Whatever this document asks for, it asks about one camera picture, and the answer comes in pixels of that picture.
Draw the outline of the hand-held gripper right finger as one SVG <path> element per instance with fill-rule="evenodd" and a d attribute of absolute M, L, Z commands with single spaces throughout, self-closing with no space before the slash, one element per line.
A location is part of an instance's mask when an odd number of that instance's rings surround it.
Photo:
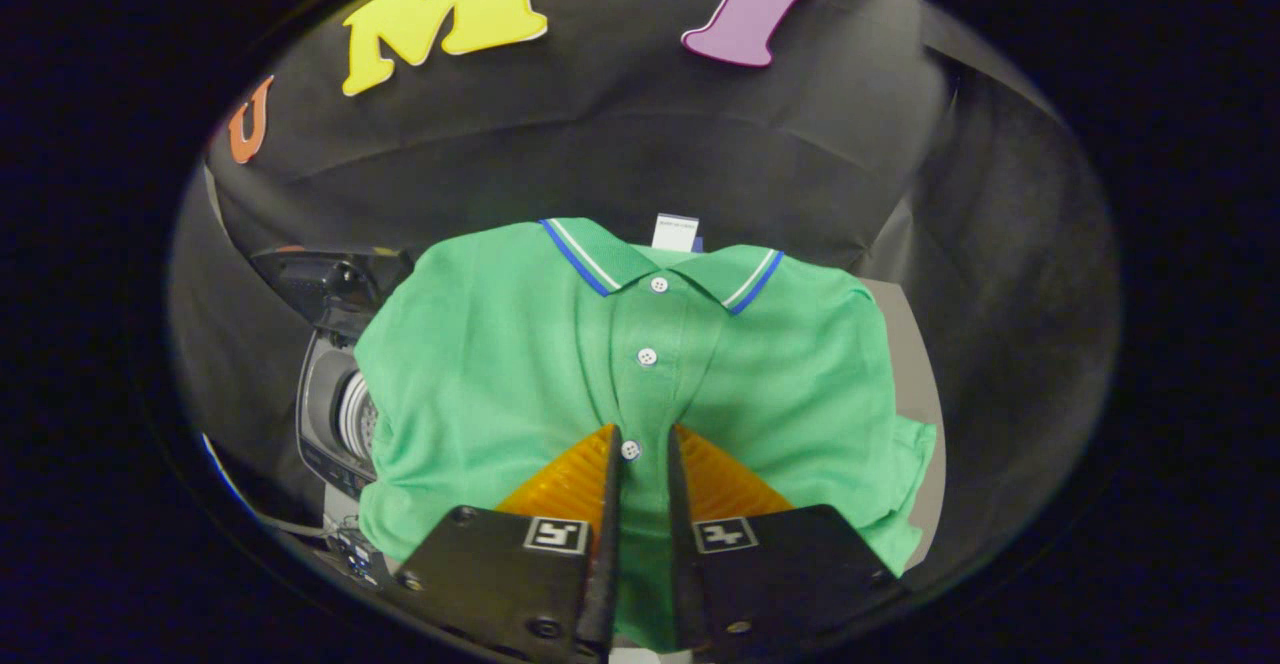
<path fill-rule="evenodd" d="M 682 426 L 668 473 L 675 628 L 694 659 L 805 660 L 906 597 L 835 508 L 790 504 Z"/>

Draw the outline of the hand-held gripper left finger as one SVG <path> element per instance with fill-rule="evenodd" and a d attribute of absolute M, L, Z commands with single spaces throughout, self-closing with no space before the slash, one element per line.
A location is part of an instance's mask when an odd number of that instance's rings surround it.
<path fill-rule="evenodd" d="M 498 508 L 451 509 L 396 571 L 397 608 L 498 660 L 607 659 L 621 444 L 605 423 Z"/>

